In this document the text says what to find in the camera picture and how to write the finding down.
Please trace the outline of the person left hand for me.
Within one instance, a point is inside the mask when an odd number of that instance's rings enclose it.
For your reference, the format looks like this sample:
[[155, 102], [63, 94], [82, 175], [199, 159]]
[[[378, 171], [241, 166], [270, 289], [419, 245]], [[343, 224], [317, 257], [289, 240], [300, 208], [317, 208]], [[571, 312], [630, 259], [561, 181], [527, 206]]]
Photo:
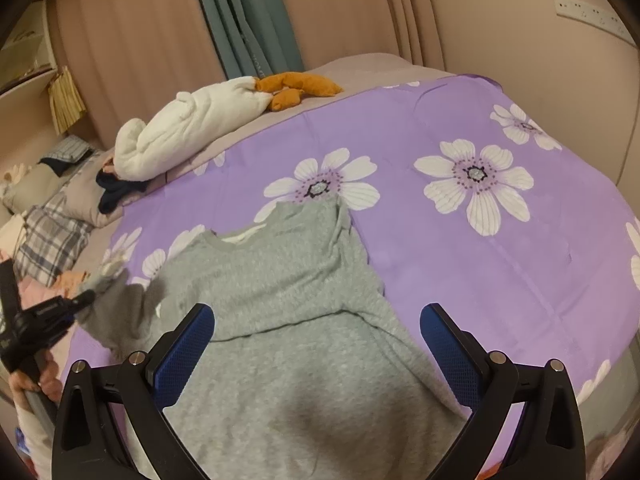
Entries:
[[26, 398], [26, 391], [42, 392], [54, 403], [61, 401], [63, 385], [58, 379], [58, 363], [55, 362], [53, 354], [47, 350], [43, 353], [44, 367], [40, 378], [32, 380], [25, 373], [16, 370], [10, 375], [9, 386], [16, 406], [29, 411], [30, 406]]

